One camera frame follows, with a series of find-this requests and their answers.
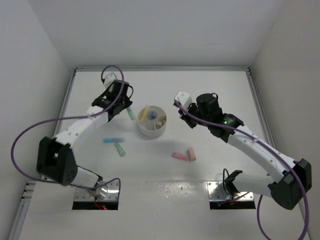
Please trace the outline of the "green highlighter pen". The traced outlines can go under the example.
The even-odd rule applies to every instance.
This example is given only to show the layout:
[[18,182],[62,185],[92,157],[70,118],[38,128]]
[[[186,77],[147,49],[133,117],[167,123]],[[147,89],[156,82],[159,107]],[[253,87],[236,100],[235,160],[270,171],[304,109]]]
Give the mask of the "green highlighter pen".
[[136,115],[135,115],[135,113],[133,112],[133,110],[131,109],[131,107],[128,107],[126,110],[127,110],[127,113],[128,113],[128,115],[129,115],[130,119],[131,119],[132,121],[135,121],[135,120],[136,120]]

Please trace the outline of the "yellow highlighter pen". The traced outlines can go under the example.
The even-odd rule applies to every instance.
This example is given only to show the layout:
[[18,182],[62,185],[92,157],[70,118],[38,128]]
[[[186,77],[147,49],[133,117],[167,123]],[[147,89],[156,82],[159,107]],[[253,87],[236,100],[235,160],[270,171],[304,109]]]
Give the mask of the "yellow highlighter pen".
[[150,106],[148,104],[145,105],[145,107],[142,110],[141,116],[139,118],[139,121],[144,121],[147,119],[147,113],[150,110]]

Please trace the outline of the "light blue eraser case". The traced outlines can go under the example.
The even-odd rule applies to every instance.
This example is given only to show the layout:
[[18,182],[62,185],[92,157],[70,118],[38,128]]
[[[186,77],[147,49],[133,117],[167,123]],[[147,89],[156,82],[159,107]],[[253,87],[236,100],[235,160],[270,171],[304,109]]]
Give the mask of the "light blue eraser case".
[[124,137],[106,137],[102,140],[103,143],[125,143],[126,139]]

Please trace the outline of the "translucent green stapler case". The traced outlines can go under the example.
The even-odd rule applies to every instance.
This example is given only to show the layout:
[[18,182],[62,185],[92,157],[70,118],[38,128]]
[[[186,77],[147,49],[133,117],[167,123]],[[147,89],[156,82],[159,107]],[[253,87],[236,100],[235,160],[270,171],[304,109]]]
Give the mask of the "translucent green stapler case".
[[121,157],[124,157],[126,155],[125,150],[122,148],[119,142],[115,142],[114,146]]

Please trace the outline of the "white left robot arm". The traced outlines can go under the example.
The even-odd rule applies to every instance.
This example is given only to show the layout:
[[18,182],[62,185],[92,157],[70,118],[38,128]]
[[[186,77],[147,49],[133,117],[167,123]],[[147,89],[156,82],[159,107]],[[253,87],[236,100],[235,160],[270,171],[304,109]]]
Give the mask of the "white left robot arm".
[[81,118],[65,131],[39,142],[36,171],[63,186],[95,188],[102,177],[76,163],[75,153],[85,139],[132,104],[127,95],[133,87],[126,81],[114,80],[98,96]]

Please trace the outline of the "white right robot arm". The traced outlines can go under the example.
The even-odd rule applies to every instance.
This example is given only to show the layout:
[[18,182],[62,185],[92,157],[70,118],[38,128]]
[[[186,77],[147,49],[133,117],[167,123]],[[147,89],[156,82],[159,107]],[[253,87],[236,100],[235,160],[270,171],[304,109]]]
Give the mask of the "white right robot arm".
[[213,136],[237,148],[266,171],[267,175],[262,177],[233,171],[222,182],[226,196],[252,192],[272,198],[286,210],[294,209],[312,187],[311,164],[286,156],[260,140],[242,120],[224,113],[218,99],[216,93],[204,93],[193,102],[189,93],[179,91],[173,104],[190,128],[206,127]]

